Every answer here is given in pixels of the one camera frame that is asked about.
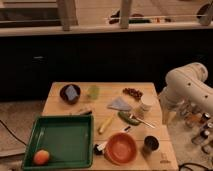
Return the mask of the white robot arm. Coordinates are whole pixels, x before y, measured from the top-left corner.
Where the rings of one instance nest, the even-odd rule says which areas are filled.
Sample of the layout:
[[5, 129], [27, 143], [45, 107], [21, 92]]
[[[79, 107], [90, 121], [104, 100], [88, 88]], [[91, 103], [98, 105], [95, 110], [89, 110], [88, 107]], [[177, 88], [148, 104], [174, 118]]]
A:
[[213, 88], [205, 84], [207, 78], [208, 70], [199, 62], [172, 69], [166, 74], [166, 86], [158, 95], [163, 124], [168, 123], [170, 112], [185, 100], [213, 115]]

